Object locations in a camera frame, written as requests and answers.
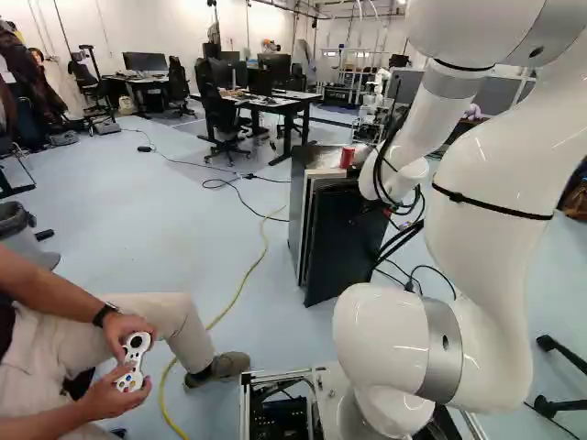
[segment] grey sneaker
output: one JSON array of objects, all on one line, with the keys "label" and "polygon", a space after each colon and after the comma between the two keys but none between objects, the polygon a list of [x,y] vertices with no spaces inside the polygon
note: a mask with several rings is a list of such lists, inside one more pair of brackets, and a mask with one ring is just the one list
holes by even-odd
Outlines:
[{"label": "grey sneaker", "polygon": [[214,357],[212,372],[207,378],[196,379],[194,375],[186,373],[183,384],[189,390],[193,390],[213,380],[227,381],[234,379],[243,371],[247,371],[249,367],[249,355],[238,351],[229,351]]}]

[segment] wristwatch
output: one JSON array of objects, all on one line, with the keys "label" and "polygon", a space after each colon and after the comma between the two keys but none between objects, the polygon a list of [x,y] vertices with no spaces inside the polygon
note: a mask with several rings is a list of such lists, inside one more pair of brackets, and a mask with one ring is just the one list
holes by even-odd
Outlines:
[{"label": "wristwatch", "polygon": [[100,327],[103,328],[104,326],[104,318],[107,314],[110,313],[118,313],[118,308],[110,303],[106,303],[104,304],[104,307],[102,307],[100,309],[100,312],[98,312],[94,319],[92,320],[92,324],[95,325],[96,327]]}]

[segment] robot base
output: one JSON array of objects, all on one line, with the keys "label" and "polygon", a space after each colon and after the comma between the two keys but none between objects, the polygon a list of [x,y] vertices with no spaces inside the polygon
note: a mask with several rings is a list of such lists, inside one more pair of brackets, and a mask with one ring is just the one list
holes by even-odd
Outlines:
[{"label": "robot base", "polygon": [[[269,399],[298,384],[309,389],[307,397]],[[348,392],[349,386],[336,362],[284,373],[243,373],[239,439],[281,440],[287,432],[287,438],[293,440],[388,440],[365,422],[354,394]],[[481,430],[471,426],[476,424],[474,417],[465,412],[462,415],[473,438],[486,440],[484,434],[478,435]],[[462,440],[449,411],[442,405],[437,405],[430,423],[413,438]]]}]

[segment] shoe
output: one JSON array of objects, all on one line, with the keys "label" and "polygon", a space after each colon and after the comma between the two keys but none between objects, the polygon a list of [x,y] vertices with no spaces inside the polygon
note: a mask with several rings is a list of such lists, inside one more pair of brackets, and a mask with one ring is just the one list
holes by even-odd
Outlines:
[{"label": "shoe", "polygon": [[229,351],[215,356],[212,361],[212,372],[204,379],[196,379],[193,374],[186,373],[183,384],[193,390],[213,380],[231,380],[247,371],[250,367],[250,357],[238,351]]},{"label": "shoe", "polygon": [[110,434],[113,434],[118,438],[125,438],[127,436],[127,430],[126,429],[113,429],[112,431],[110,431]]}]

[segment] yellow cable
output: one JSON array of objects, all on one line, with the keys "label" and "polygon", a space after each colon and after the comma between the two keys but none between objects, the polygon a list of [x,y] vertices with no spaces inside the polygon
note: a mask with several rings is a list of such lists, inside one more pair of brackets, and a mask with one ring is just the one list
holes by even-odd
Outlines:
[{"label": "yellow cable", "polygon": [[[245,287],[247,280],[249,279],[249,275],[257,268],[257,266],[259,266],[261,261],[265,258],[265,255],[267,254],[267,250],[269,249],[269,239],[265,235],[265,230],[263,227],[265,226],[265,222],[268,220],[268,217],[273,217],[274,215],[278,214],[284,207],[285,207],[285,205],[282,206],[281,208],[273,211],[272,213],[267,215],[265,218],[263,218],[263,220],[261,220],[261,222],[260,222],[260,235],[262,236],[263,243],[264,243],[263,252],[260,254],[260,257],[257,258],[257,260],[250,266],[249,270],[247,270],[247,272],[245,273],[245,276],[242,278],[242,281],[240,282],[240,285],[238,286],[237,293],[235,294],[232,301],[230,301],[228,306],[216,318],[214,318],[210,324],[208,324],[208,326],[205,328],[206,330],[212,329],[212,327],[214,327],[216,324],[218,324],[220,322],[220,320],[222,318],[224,318],[224,316],[230,311],[230,309],[232,309],[232,306],[235,305],[235,303],[238,300],[238,297],[242,293],[242,290]],[[175,424],[175,422],[172,420],[169,413],[167,412],[167,408],[165,407],[165,396],[164,396],[165,380],[167,380],[167,375],[169,374],[170,370],[172,369],[172,367],[175,365],[176,362],[177,362],[177,357],[174,357],[173,360],[169,363],[169,365],[165,368],[165,370],[163,371],[163,374],[161,376],[161,383],[159,384],[159,406],[161,407],[161,413],[163,414],[165,421],[171,427],[171,429],[173,431],[175,431],[175,433],[178,436],[180,436],[183,440],[190,440],[189,437],[180,429],[180,427],[177,424]]]}]

